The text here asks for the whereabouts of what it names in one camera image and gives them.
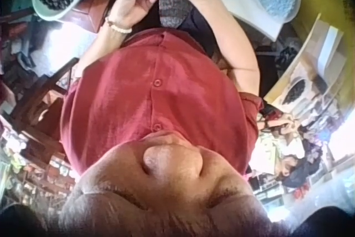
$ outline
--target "wall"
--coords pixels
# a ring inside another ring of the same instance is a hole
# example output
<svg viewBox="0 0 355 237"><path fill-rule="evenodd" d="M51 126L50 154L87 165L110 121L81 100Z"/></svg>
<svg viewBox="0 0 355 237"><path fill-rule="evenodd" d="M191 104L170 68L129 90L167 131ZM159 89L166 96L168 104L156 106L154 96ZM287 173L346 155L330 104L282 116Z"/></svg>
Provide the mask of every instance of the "wall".
<svg viewBox="0 0 355 237"><path fill-rule="evenodd" d="M344 115L348 115L353 110L355 102L355 24L351 20L354 12L351 12L350 6L350 0L302 0L300 12L292 22L295 31L303 41L306 40L319 13L322 14L321 20L344 32L347 42L347 63L343 71L345 83L338 97Z"/></svg>

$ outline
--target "dark hair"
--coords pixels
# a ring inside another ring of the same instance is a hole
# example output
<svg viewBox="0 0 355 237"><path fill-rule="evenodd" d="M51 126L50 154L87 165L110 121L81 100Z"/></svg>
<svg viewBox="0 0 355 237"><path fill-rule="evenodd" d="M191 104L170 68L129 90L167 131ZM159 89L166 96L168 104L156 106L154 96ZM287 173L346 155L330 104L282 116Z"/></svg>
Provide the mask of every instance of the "dark hair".
<svg viewBox="0 0 355 237"><path fill-rule="evenodd" d="M307 160L307 155L304 158L299 159L296 167L290 170L290 176L281 178L282 185L290 188L299 188L307 180L307 177L316 173L321 165L323 151L318 150L318 158L311 164Z"/></svg>

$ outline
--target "wooden furniture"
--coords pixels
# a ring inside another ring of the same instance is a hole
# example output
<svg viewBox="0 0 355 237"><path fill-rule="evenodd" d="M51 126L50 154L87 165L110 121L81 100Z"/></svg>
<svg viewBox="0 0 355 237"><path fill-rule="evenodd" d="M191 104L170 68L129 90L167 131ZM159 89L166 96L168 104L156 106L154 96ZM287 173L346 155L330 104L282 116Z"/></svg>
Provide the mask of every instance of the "wooden furniture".
<svg viewBox="0 0 355 237"><path fill-rule="evenodd" d="M82 0L60 21L72 22L90 32L97 33L111 3L111 0Z"/></svg>
<svg viewBox="0 0 355 237"><path fill-rule="evenodd" d="M68 72L68 79L71 79L70 70L78 60L73 58L52 77L40 77L17 102L11 114L3 113L1 116L5 121L4 125L10 125L15 132L29 139L27 148L21 151L21 155L44 169L53 154L64 153L59 141L59 121L62 98L67 91L56 83Z"/></svg>

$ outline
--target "man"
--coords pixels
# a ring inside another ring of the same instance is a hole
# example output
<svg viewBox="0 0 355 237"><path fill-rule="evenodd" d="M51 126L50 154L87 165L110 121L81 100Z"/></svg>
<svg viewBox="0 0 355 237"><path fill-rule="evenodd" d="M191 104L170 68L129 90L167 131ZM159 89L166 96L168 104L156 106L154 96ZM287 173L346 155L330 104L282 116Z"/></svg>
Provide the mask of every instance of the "man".
<svg viewBox="0 0 355 237"><path fill-rule="evenodd" d="M242 178L261 106L251 44L221 0L189 1L196 9L182 31L151 29L124 42L156 0L117 0L80 59L61 130L82 177L60 216L61 231L284 233ZM236 86L209 58L214 39Z"/></svg>

